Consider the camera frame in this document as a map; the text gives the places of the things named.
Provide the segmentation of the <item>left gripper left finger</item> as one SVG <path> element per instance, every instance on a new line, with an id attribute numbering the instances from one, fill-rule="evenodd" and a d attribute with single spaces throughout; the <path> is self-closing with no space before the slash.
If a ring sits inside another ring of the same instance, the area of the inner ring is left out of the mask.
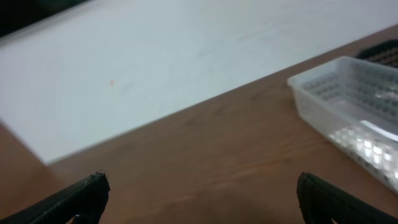
<path id="1" fill-rule="evenodd" d="M 110 186 L 96 172 L 40 202 L 3 218 L 1 224 L 97 224 L 106 208 Z"/>

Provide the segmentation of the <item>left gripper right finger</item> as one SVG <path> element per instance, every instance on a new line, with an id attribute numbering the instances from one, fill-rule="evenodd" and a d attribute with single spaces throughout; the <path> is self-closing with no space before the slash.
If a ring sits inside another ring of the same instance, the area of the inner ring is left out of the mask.
<path id="1" fill-rule="evenodd" d="M 308 172 L 298 177 L 297 198 L 306 224 L 397 224 L 396 217 Z"/>

